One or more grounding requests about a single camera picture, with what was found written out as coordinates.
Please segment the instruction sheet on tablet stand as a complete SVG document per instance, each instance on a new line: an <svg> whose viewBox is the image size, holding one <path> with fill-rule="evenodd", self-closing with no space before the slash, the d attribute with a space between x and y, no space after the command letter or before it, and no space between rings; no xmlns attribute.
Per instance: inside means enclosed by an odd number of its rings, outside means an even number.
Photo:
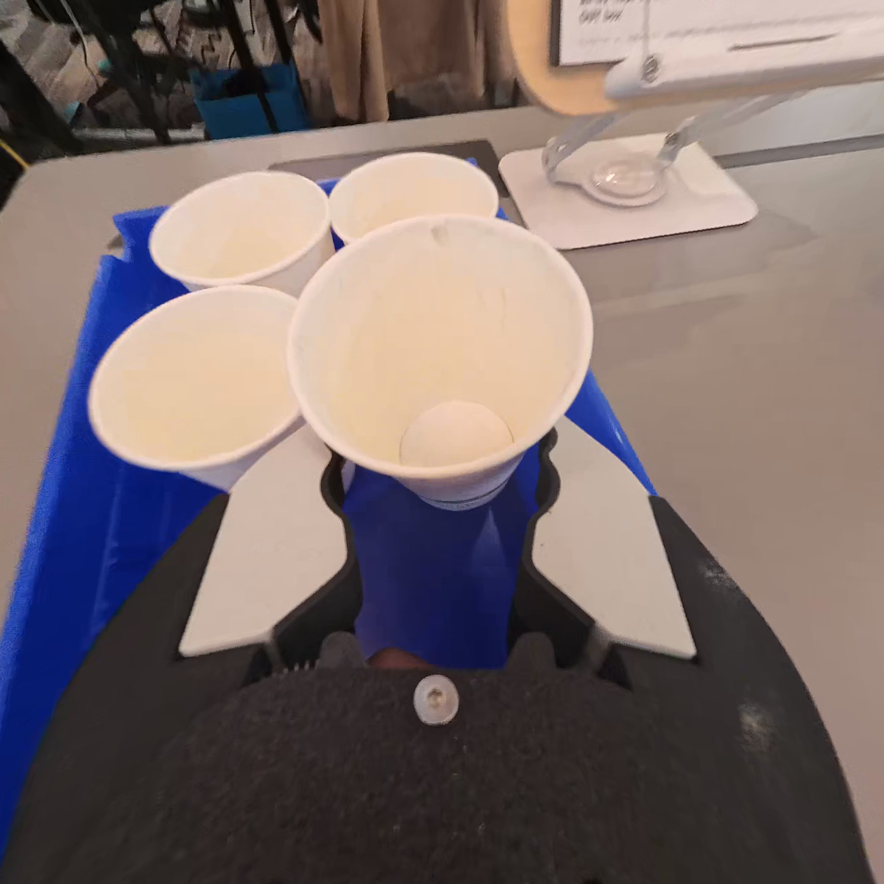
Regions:
<svg viewBox="0 0 884 884"><path fill-rule="evenodd" d="M500 174L526 227L562 251L738 227L757 204L699 146L821 87L882 75L882 24L736 44L679 41L624 60L549 61L552 2L505 2L526 96L570 124Z"/></svg>

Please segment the beige hanging coat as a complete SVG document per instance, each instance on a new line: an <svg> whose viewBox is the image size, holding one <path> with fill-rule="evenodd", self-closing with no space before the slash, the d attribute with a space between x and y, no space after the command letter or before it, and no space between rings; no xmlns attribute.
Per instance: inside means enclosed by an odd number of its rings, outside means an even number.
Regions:
<svg viewBox="0 0 884 884"><path fill-rule="evenodd" d="M468 104L514 97L504 2L320 1L318 24L337 117L392 119L390 95L449 82Z"/></svg>

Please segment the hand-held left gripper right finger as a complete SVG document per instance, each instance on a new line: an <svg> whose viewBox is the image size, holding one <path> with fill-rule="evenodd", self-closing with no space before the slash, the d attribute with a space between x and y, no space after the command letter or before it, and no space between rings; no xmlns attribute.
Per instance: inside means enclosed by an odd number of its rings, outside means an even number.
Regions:
<svg viewBox="0 0 884 884"><path fill-rule="evenodd" d="M652 494L567 417L538 445L530 517L511 602L511 650L544 635L554 663L605 667L628 648L693 662L697 647Z"/></svg>

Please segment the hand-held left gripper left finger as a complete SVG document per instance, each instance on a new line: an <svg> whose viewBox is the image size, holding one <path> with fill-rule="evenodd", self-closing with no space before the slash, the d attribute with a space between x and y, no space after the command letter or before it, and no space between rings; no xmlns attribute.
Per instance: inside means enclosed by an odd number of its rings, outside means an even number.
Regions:
<svg viewBox="0 0 884 884"><path fill-rule="evenodd" d="M350 632L361 590L340 509L340 458L307 425L262 454L229 491L193 607L182 657L274 649L285 669L310 669L326 635Z"/></svg>

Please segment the printed instruction sheet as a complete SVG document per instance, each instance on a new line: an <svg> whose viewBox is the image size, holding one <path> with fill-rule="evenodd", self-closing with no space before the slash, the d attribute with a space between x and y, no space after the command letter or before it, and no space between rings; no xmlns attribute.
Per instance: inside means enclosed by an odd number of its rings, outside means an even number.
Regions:
<svg viewBox="0 0 884 884"><path fill-rule="evenodd" d="M555 67L614 63L635 48L679 41L736 44L837 35L882 24L881 1L558 1L551 5Z"/></svg>

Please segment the blue fabric bag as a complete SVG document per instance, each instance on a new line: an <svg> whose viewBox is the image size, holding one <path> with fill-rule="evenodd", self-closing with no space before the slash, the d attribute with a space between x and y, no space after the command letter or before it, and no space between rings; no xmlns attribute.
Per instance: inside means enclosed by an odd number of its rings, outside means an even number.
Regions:
<svg viewBox="0 0 884 884"><path fill-rule="evenodd" d="M258 68L264 94L280 132L313 127L294 63ZM190 72L193 101L209 137L214 140L271 134L258 94L238 68Z"/></svg>

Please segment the white paper cup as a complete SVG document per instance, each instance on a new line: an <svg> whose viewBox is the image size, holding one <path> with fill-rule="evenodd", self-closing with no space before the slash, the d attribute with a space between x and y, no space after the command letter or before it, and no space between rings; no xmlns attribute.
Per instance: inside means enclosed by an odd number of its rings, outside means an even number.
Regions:
<svg viewBox="0 0 884 884"><path fill-rule="evenodd" d="M286 356L331 451L456 512L497 497L566 414L593 337L589 295L559 251L505 220L428 215L328 260Z"/></svg>
<svg viewBox="0 0 884 884"><path fill-rule="evenodd" d="M299 297L335 254L328 195L287 171L216 180L160 216L149 254L190 292L254 285Z"/></svg>
<svg viewBox="0 0 884 884"><path fill-rule="evenodd" d="M286 356L298 306L277 289L227 285L149 311L94 371L94 435L136 467L230 492L304 425Z"/></svg>
<svg viewBox="0 0 884 884"><path fill-rule="evenodd" d="M431 152L380 157L341 177L329 194L331 228L348 245L382 227L425 215L494 218L491 177L468 159Z"/></svg>

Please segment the blue plastic bin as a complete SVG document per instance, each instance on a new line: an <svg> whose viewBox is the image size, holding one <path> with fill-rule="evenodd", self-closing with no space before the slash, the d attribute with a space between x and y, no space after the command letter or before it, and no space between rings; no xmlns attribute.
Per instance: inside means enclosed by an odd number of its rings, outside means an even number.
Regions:
<svg viewBox="0 0 884 884"><path fill-rule="evenodd" d="M87 392L111 343L184 293L149 257L164 205L113 217L124 255L99 263L2 637L2 852L54 708L107 623L218 491L136 468L94 436ZM398 647L436 665L503 664L517 563L536 512L538 446L493 503L436 510L391 478L355 472L353 527L366 655Z"/></svg>

